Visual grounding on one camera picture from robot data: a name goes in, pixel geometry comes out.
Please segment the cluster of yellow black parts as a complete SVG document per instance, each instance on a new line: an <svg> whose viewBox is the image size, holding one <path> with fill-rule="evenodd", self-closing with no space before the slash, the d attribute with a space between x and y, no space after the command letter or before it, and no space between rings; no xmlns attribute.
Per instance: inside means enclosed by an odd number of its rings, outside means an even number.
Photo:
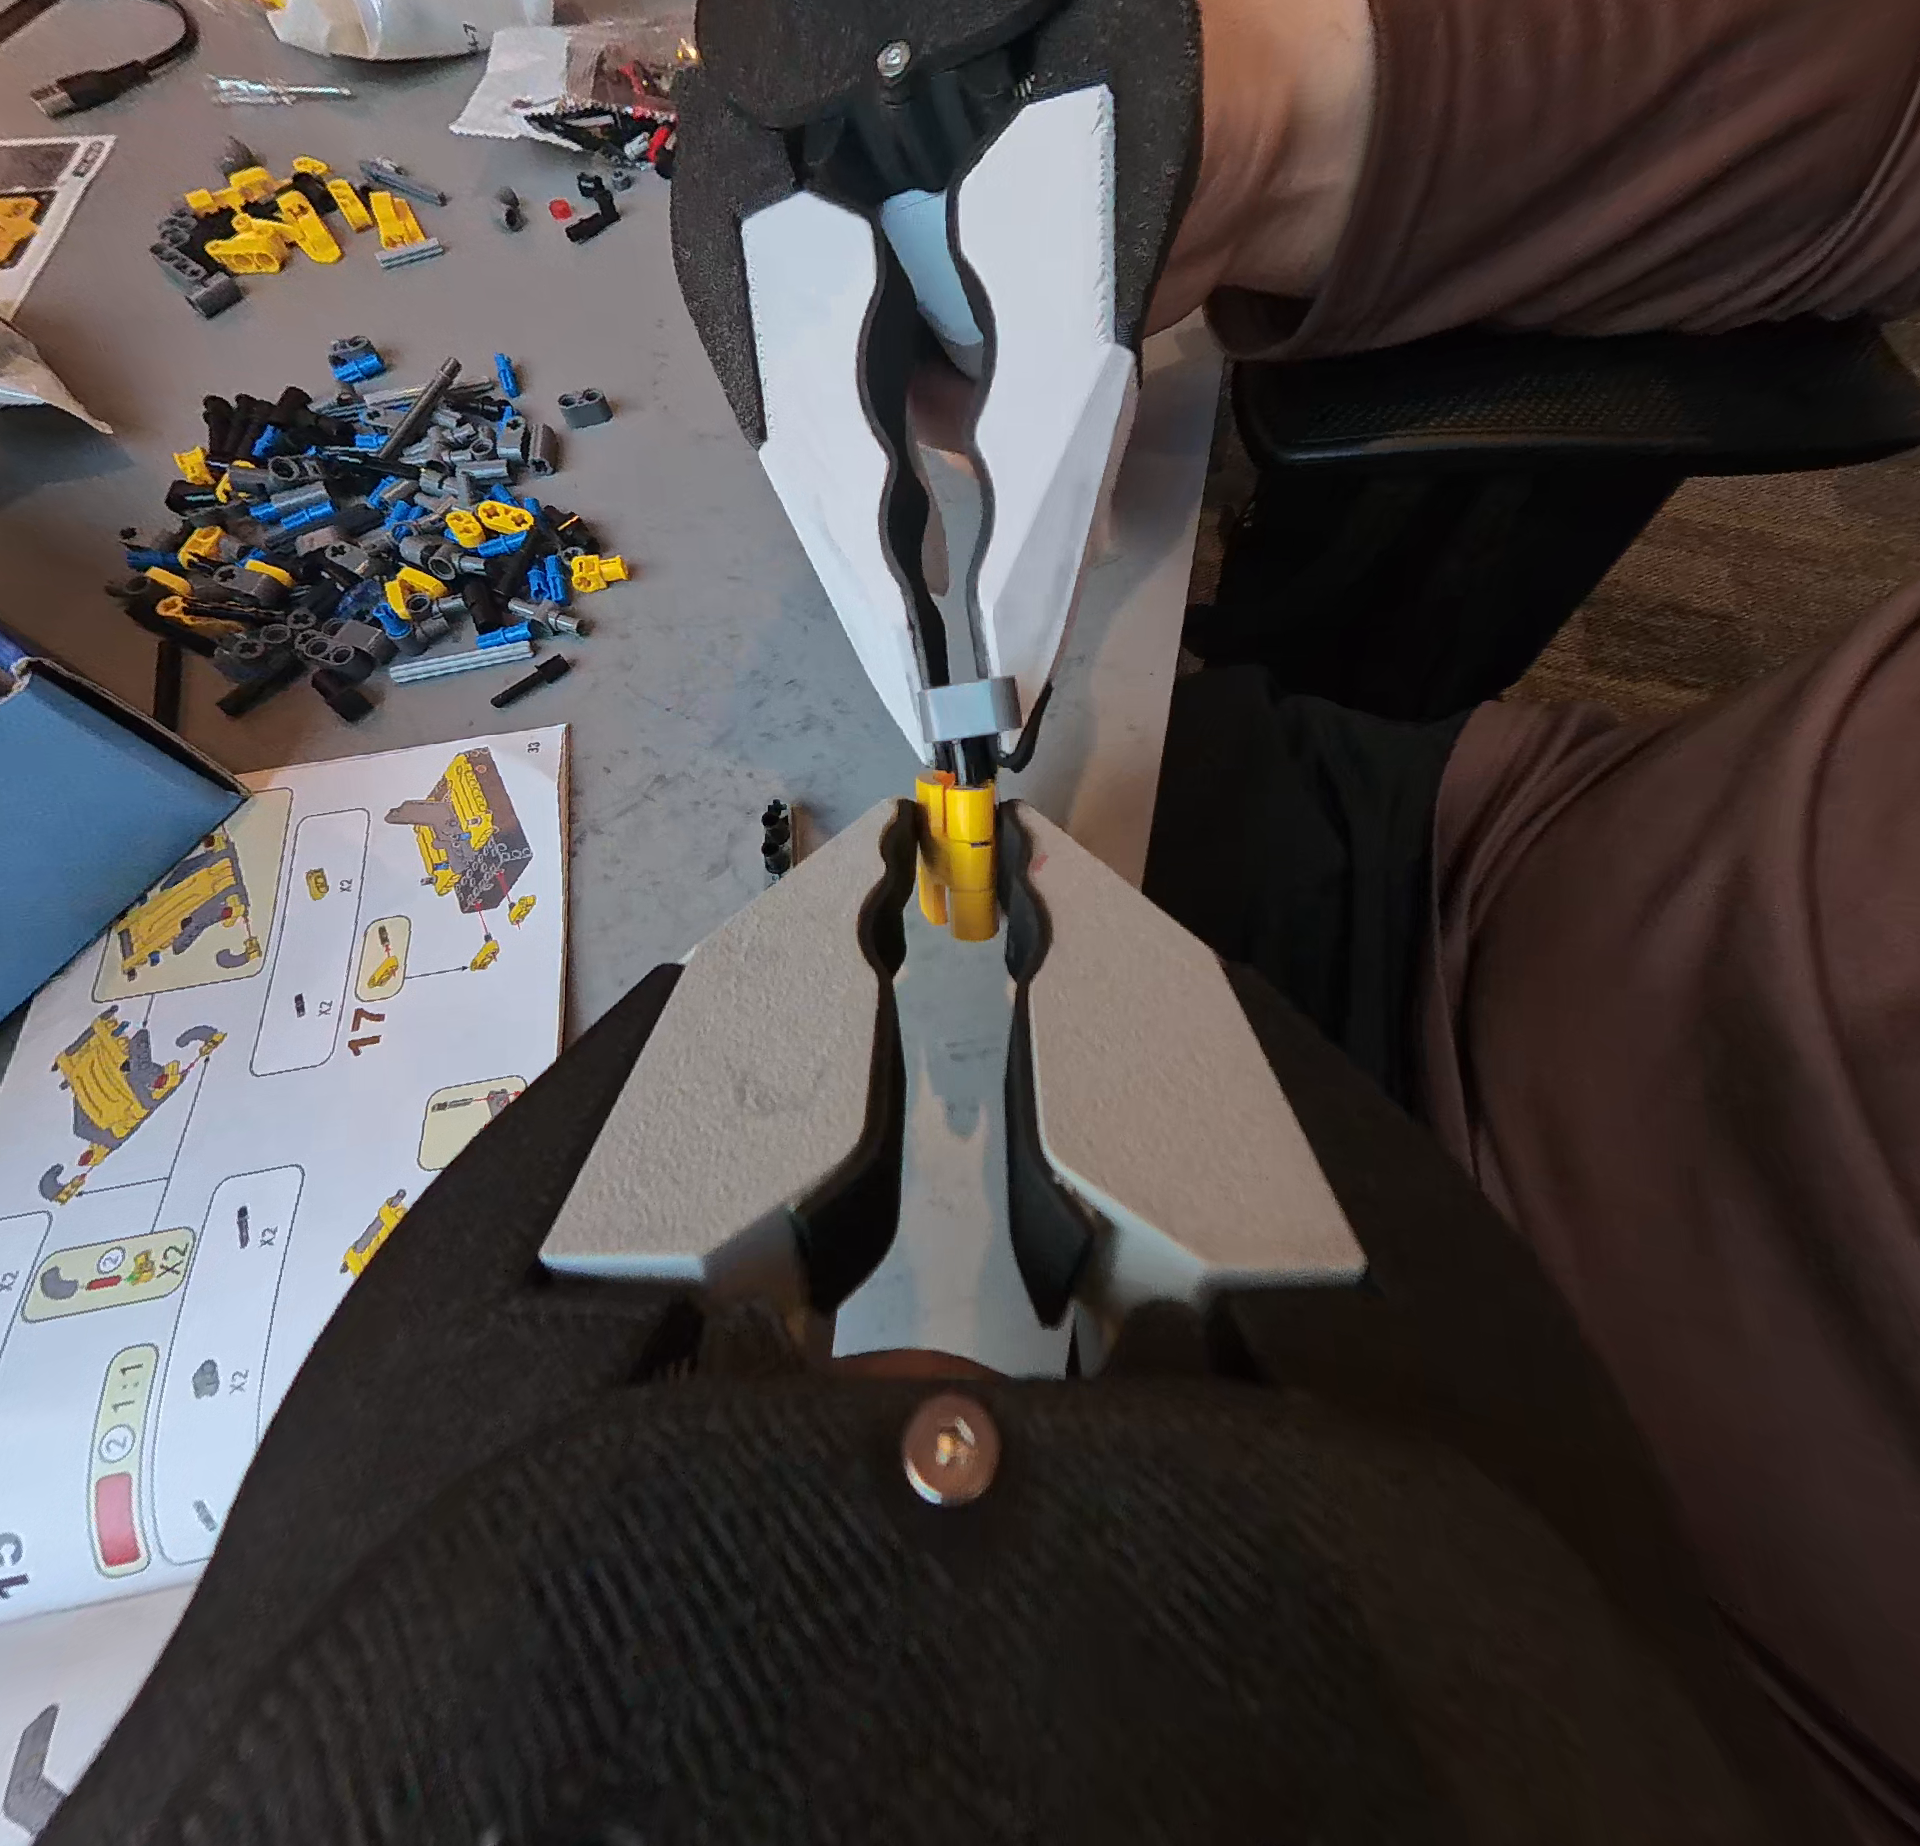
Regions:
<svg viewBox="0 0 1920 1846"><path fill-rule="evenodd" d="M235 310L248 283L295 264L336 267L366 241L381 268L441 253L422 225L447 194L406 167L374 160L351 175L295 154L286 170L229 137L219 179L184 191L159 220L149 253L168 286L203 320Z"/></svg>

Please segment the clear bag of red parts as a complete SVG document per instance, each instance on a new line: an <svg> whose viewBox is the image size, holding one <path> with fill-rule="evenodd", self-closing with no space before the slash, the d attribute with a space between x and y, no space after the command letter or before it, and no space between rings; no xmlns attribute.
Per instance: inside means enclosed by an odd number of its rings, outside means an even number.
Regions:
<svg viewBox="0 0 1920 1846"><path fill-rule="evenodd" d="M540 140L669 179L680 86L699 64L690 35L646 18L504 29L450 134Z"/></svg>

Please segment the person's right forearm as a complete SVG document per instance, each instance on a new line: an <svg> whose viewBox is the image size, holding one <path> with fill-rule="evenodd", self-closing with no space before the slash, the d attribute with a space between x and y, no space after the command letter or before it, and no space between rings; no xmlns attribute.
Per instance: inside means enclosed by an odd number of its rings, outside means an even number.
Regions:
<svg viewBox="0 0 1920 1846"><path fill-rule="evenodd" d="M1233 357L1917 313L1919 0L1367 5L1352 218L1314 299L1214 295Z"/></svg>

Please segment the light grey angled beam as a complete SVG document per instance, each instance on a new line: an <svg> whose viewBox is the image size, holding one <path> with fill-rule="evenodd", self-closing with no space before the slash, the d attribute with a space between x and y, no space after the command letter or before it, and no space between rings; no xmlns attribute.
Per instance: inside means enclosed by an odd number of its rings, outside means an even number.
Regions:
<svg viewBox="0 0 1920 1846"><path fill-rule="evenodd" d="M1025 712L1011 677L922 691L919 714L935 767L961 787L991 787L998 773L1020 774L1035 754L1050 699L1053 682L1047 682Z"/></svg>

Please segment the person's right hand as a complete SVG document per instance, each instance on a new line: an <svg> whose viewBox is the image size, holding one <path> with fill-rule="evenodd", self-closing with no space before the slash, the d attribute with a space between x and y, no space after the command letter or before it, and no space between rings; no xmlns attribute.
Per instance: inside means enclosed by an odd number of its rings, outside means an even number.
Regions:
<svg viewBox="0 0 1920 1846"><path fill-rule="evenodd" d="M1221 289L1314 299L1352 218L1379 88L1367 0L1198 0L1204 146L1146 333Z"/></svg>

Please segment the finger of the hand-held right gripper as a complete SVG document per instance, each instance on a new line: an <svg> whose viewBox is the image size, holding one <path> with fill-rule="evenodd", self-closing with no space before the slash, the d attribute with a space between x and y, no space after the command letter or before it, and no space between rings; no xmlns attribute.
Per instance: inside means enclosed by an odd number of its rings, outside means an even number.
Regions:
<svg viewBox="0 0 1920 1846"><path fill-rule="evenodd" d="M923 573L930 499L906 434L918 312L876 221L797 191L740 225L766 438L760 465L915 758L938 682Z"/></svg>
<svg viewBox="0 0 1920 1846"><path fill-rule="evenodd" d="M991 508L968 571L980 671L1037 699L1140 391L1117 330L1117 115L1103 85L1029 101L955 191L989 310L974 452Z"/></svg>

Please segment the crumpled clear plastic bag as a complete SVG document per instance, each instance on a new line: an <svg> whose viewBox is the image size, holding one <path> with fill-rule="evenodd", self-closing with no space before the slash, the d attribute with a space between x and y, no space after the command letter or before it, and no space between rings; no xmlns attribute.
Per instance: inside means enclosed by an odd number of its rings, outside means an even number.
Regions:
<svg viewBox="0 0 1920 1846"><path fill-rule="evenodd" d="M83 408L9 320L0 325L0 404L5 409L50 408L114 438L114 428Z"/></svg>

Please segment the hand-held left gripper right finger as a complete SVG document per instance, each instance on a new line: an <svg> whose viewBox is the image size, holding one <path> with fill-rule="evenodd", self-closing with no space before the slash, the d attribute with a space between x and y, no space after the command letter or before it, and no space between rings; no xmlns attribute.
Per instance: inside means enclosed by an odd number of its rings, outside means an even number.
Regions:
<svg viewBox="0 0 1920 1846"><path fill-rule="evenodd" d="M1118 1328L1367 1262L1215 953L1029 805L998 818L1006 1186L1033 1313Z"/></svg>

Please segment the grey desk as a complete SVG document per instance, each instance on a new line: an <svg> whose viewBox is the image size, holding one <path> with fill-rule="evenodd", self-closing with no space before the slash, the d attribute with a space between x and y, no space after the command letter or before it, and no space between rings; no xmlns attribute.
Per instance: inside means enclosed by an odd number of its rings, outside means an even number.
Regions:
<svg viewBox="0 0 1920 1846"><path fill-rule="evenodd" d="M647 969L760 896L771 795L797 805L803 833L828 843L870 806L910 795L923 761L855 657L707 362L676 277L670 190L646 176L602 244L568 244L543 215L568 154L510 161L450 134L472 63L458 75L385 74L364 74L344 105L289 115L255 146L277 164L314 152L339 167L397 152L450 194L450 209L424 218L441 253L392 271L351 241L330 271L295 264L215 322L159 287L149 244L232 118L187 85L132 111L106 191L79 203L19 329L114 438L50 408L5 409L5 638L144 705L157 644L107 594L125 568L121 533L163 517L174 456L197 434L205 394L329 388L324 349L340 337L368 337L411 387L449 354L475 370L507 352L543 408L602 391L613 417L561 434L554 493L637 560L637 579L585 600L591 636L564 644L565 680L507 710L492 698L515 670L392 686L366 724L348 726L306 686L228 719L197 666L179 734L247 790L229 821L254 800L254 774L564 726L560 1057ZM519 235L498 225L502 186L526 204ZM504 1150L508 1112L470 1138L482 1153Z"/></svg>

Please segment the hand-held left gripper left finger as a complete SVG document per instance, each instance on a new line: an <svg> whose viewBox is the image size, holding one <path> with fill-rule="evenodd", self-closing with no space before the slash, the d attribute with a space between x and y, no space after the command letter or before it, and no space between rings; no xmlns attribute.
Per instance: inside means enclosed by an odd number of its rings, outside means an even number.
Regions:
<svg viewBox="0 0 1920 1846"><path fill-rule="evenodd" d="M900 1230L894 981L918 819L885 800L702 941L540 1260L837 1313Z"/></svg>

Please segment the black mesh chair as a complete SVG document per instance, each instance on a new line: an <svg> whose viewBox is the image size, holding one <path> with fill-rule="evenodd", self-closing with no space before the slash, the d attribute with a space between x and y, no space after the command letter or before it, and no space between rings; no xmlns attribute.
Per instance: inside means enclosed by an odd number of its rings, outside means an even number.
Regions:
<svg viewBox="0 0 1920 1846"><path fill-rule="evenodd" d="M1354 475L1790 475L1919 445L1917 377L1869 320L1605 339L1471 329L1317 362L1238 364L1233 408L1260 467Z"/></svg>

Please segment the blue kit box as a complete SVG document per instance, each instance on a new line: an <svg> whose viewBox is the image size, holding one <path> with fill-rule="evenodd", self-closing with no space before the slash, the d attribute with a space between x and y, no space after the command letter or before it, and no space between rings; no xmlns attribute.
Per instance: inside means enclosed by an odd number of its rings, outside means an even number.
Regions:
<svg viewBox="0 0 1920 1846"><path fill-rule="evenodd" d="M174 731L2 638L2 1014L247 795Z"/></svg>

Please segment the small yellow picture leaflet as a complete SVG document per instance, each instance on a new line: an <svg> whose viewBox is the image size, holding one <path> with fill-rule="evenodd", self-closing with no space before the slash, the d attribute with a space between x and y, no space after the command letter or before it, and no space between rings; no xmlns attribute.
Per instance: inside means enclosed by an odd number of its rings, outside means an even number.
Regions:
<svg viewBox="0 0 1920 1846"><path fill-rule="evenodd" d="M2 140L2 322L27 305L114 144L114 136Z"/></svg>

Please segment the yellow beam assembly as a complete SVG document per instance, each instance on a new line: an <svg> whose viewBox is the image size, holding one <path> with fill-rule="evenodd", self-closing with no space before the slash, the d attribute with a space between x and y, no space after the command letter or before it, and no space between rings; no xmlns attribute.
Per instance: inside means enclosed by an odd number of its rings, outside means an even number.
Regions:
<svg viewBox="0 0 1920 1846"><path fill-rule="evenodd" d="M918 905L922 919L958 941L998 934L997 785L963 785L951 773L915 778Z"/></svg>

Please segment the building instruction booklet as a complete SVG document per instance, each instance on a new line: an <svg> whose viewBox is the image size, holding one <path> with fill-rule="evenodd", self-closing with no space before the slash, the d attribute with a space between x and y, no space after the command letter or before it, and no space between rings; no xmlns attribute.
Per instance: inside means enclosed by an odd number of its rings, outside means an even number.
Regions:
<svg viewBox="0 0 1920 1846"><path fill-rule="evenodd" d="M5 1843L155 1665L348 1288L561 1045L564 726L248 782L5 1075Z"/></svg>

